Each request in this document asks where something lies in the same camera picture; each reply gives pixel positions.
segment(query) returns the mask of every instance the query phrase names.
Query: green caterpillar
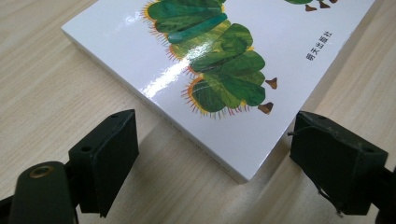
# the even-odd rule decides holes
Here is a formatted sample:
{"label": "green caterpillar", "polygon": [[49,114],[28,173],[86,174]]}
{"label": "green caterpillar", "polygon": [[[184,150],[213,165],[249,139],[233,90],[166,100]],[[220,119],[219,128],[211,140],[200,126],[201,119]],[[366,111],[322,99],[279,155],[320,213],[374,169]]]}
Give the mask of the green caterpillar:
{"label": "green caterpillar", "polygon": [[[285,0],[289,3],[295,4],[295,5],[303,5],[305,4],[305,11],[315,11],[317,10],[315,7],[311,7],[308,4],[313,2],[314,0]],[[319,6],[320,8],[329,8],[330,6],[324,3],[324,0],[316,0],[319,1]],[[338,0],[330,0],[331,3],[336,3]]]}
{"label": "green caterpillar", "polygon": [[225,0],[161,0],[144,8],[153,31],[169,43],[171,57],[189,60],[195,79],[185,90],[193,111],[221,117],[257,106],[269,114],[265,81],[276,89],[276,78],[265,80],[265,61],[253,50],[248,28],[231,23]]}

